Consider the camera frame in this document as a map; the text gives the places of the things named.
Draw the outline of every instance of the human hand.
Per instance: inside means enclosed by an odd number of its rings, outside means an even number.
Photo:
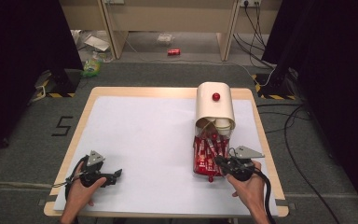
[[[77,168],[75,174],[79,174],[83,162],[81,162]],[[84,187],[81,183],[78,176],[76,176],[72,182],[72,186],[69,190],[68,198],[66,199],[66,205],[63,209],[60,222],[72,223],[72,221],[77,216],[77,213],[84,207],[86,204],[93,206],[94,202],[91,197],[94,192],[100,188],[103,183],[106,181],[106,177],[99,178],[95,183],[88,188]]]
[[[261,170],[260,162],[252,162],[256,170]],[[252,174],[247,181],[243,182],[236,179],[233,175],[226,175],[226,179],[236,190],[232,193],[232,196],[241,199],[251,212],[255,223],[269,223],[264,207],[264,180],[257,174]]]

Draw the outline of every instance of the white paper sheet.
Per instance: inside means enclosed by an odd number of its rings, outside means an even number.
[[[252,104],[233,100],[236,128],[230,146],[240,145],[261,152]],[[88,211],[249,216],[249,211],[231,193],[223,178],[213,183],[193,175],[195,99],[144,97],[99,97],[79,140],[67,173],[91,150],[105,156],[101,171],[112,174],[123,169],[115,185],[94,194]],[[268,175],[264,159],[262,171]],[[64,188],[54,210],[63,210]],[[270,211],[277,216],[271,195]]]
[[[84,43],[102,51],[106,51],[109,48],[108,42],[94,36],[90,36]]]

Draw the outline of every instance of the wrist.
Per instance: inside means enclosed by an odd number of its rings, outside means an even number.
[[[249,211],[251,212],[251,216],[256,224],[265,224],[269,223],[269,219],[267,217],[266,211],[264,209],[264,206],[257,205],[249,208]]]
[[[64,209],[60,217],[61,224],[72,224],[77,216],[77,211],[72,209]]]

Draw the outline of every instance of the red ball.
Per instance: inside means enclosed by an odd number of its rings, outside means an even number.
[[[212,99],[213,99],[214,101],[220,100],[220,94],[217,93],[217,92],[215,92],[215,93],[212,95]]]

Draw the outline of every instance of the soda can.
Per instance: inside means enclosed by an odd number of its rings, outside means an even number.
[[[168,49],[168,56],[180,55],[180,49]]]

